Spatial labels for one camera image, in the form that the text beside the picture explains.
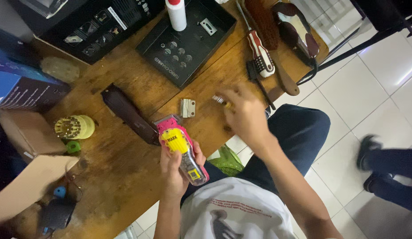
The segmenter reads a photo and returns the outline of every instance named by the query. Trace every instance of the american flag screwdriver handle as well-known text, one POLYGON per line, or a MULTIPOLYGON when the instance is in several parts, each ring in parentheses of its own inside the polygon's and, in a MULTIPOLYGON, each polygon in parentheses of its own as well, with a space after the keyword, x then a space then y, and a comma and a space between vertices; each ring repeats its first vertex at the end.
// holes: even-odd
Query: american flag screwdriver handle
POLYGON ((256 70, 259 74, 265 78, 275 73, 275 66, 268 53, 268 50, 262 45, 262 41, 257 35, 256 30, 250 30, 247 35, 250 48, 253 52, 253 59, 255 62, 256 70))

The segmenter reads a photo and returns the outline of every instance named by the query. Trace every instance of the screwdriver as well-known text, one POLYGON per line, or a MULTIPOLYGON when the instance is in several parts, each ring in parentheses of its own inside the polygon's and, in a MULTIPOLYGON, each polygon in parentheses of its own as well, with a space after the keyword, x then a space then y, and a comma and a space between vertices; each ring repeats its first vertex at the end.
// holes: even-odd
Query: screwdriver
POLYGON ((238 1, 237 7, 240 10, 241 15, 243 15, 243 18, 246 21, 247 29, 249 30, 247 39, 249 40, 250 48, 253 51, 253 60, 255 62, 256 69, 263 78, 271 76, 275 72, 275 67, 271 57, 269 56, 268 50, 262 45, 262 41, 257 35, 256 30, 252 30, 249 26, 243 9, 241 9, 238 1))

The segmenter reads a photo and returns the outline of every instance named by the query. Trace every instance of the pink hair clipper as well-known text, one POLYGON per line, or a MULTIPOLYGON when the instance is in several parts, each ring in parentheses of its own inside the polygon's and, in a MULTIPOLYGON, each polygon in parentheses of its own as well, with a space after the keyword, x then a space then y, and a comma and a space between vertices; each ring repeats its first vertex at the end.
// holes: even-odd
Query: pink hair clipper
POLYGON ((174 115, 169 115, 154 123, 159 130, 159 141, 173 154, 179 150, 182 154, 180 169, 194 186, 200 186, 209 181, 209 174, 203 166, 196 163, 193 142, 187 130, 178 124, 174 115))

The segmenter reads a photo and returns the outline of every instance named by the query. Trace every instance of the white t-shirt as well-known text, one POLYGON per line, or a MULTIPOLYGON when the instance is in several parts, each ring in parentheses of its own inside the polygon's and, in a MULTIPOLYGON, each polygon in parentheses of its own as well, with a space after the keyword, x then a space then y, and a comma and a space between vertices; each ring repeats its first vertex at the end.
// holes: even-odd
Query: white t-shirt
POLYGON ((295 239, 281 199, 255 184, 229 177, 206 185, 181 208, 181 238, 295 239))

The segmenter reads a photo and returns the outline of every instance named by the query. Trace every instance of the red bottle cap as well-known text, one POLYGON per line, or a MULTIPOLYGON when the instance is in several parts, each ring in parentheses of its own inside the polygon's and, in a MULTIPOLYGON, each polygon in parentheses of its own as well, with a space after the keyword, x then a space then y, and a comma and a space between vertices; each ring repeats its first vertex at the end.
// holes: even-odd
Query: red bottle cap
POLYGON ((178 3, 181 2, 181 0, 168 0, 168 1, 171 5, 178 5, 178 3))

